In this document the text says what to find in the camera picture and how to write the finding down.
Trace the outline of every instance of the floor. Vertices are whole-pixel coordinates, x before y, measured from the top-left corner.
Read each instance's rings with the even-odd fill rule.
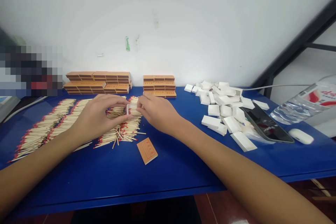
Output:
[[[336,196],[336,177],[318,180],[331,196]],[[325,193],[312,181],[300,181],[290,183],[295,190],[310,200],[325,215],[336,223],[336,204],[316,202],[312,197],[325,196]],[[256,224],[258,223],[228,191],[220,191],[209,194],[194,195],[198,213],[202,224]],[[145,202],[131,204],[132,215],[144,213]],[[7,224],[70,224],[73,212],[54,213],[40,215],[31,218],[19,219]]]

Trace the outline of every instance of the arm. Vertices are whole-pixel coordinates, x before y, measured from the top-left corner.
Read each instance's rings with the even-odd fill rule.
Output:
[[[55,137],[27,157],[0,171],[0,222],[56,165],[80,145],[93,140],[132,116],[108,119],[109,107],[129,102],[112,94],[97,95],[67,131]]]
[[[194,151],[259,222],[332,223],[285,182],[183,119],[169,101],[145,94],[137,110]]]

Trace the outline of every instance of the phone screen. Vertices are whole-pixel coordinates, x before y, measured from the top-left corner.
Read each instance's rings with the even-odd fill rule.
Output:
[[[259,129],[270,139],[293,143],[294,140],[271,117],[269,117],[257,104],[255,108],[244,111],[250,116]]]

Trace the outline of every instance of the white cable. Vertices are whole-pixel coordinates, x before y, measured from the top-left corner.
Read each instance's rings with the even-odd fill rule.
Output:
[[[275,86],[311,86],[312,84],[289,84],[289,85],[271,85],[271,86],[264,86],[264,87],[256,87],[256,88],[253,88],[253,89],[243,89],[245,91],[247,90],[258,90],[258,89],[264,89],[264,88],[272,88],[272,87],[275,87]]]
[[[40,99],[38,99],[38,100],[36,100],[36,101],[34,101],[34,102],[28,104],[28,105],[26,105],[26,106],[24,106],[24,107],[22,107],[22,108],[16,110],[13,114],[11,114],[10,116],[8,116],[8,117],[6,118],[6,120],[4,121],[4,123],[7,122],[9,119],[11,119],[13,116],[15,116],[17,113],[19,113],[20,111],[22,111],[22,110],[24,110],[24,109],[26,109],[26,108],[28,108],[28,107],[30,107],[30,106],[32,106],[32,105],[38,103],[38,102],[44,100],[45,98],[47,98],[47,96],[43,96],[42,98],[40,98]]]

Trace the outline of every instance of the plastic water bottle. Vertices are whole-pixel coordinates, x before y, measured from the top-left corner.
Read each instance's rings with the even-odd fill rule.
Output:
[[[277,107],[271,117],[283,124],[306,120],[336,105],[336,75],[326,76]]]

